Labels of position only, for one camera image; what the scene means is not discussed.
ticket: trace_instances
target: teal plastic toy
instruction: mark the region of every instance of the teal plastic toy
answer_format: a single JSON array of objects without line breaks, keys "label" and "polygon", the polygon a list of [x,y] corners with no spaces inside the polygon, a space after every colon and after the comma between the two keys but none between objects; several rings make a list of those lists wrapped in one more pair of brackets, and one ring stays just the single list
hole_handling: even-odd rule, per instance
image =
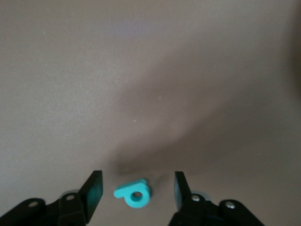
[{"label": "teal plastic toy", "polygon": [[118,199],[124,198],[127,205],[132,208],[142,208],[149,203],[151,190],[147,186],[146,180],[140,179],[117,187],[114,191],[114,196]]}]

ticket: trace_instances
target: silver screw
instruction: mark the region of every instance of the silver screw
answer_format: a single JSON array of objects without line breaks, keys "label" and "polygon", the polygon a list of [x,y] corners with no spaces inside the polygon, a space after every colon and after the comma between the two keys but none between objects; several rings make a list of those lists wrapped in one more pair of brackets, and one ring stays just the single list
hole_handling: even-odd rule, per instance
[{"label": "silver screw", "polygon": [[198,202],[198,201],[200,201],[200,198],[199,198],[199,196],[198,195],[196,195],[196,194],[194,194],[194,195],[192,195],[192,200],[193,201],[195,201],[195,202]]},{"label": "silver screw", "polygon": [[74,199],[74,198],[75,198],[75,196],[71,194],[71,195],[68,195],[68,196],[67,196],[66,200],[69,201],[69,200],[72,200],[72,199]]},{"label": "silver screw", "polygon": [[234,209],[235,205],[232,202],[226,202],[226,207],[228,207],[229,209]]},{"label": "silver screw", "polygon": [[38,205],[39,203],[37,201],[33,201],[31,203],[29,203],[28,207],[34,207],[36,205]]}]

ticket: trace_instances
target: gray surface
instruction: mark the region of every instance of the gray surface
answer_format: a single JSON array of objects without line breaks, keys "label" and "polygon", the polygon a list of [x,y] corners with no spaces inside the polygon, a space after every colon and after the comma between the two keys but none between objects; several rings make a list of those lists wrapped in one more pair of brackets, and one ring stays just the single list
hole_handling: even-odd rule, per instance
[{"label": "gray surface", "polygon": [[[298,225],[300,2],[1,1],[0,215],[104,173],[92,226],[165,226],[184,170],[213,202]],[[116,186],[147,178],[133,210]]]}]

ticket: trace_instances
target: hole in turquoise object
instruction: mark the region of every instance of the hole in turquoise object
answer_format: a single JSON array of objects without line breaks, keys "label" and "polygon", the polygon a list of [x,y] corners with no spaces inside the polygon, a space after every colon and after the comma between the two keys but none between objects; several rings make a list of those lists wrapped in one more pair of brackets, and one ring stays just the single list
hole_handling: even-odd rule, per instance
[{"label": "hole in turquoise object", "polygon": [[142,193],[141,192],[134,192],[131,194],[131,200],[134,202],[139,202],[142,199]]}]

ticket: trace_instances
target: small cyan object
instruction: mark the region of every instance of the small cyan object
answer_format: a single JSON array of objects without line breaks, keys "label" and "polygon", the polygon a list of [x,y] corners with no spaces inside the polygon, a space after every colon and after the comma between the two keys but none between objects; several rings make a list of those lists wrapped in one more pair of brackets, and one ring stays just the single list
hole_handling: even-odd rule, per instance
[{"label": "small cyan object", "polygon": [[117,187],[114,196],[118,199],[124,198],[127,205],[132,208],[142,208],[150,202],[151,190],[147,186],[146,180],[140,179]]}]

